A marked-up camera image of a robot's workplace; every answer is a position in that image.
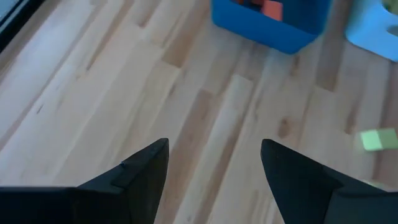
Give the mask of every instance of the wood grain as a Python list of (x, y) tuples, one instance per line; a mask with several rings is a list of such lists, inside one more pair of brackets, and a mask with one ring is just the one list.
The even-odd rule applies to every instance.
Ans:
[(0, 184), (79, 185), (158, 138), (170, 160), (156, 223), (283, 223), (264, 175), (271, 138), (398, 189), (398, 66), (344, 38), (333, 1), (295, 55), (216, 27), (201, 0), (46, 2), (0, 55)]

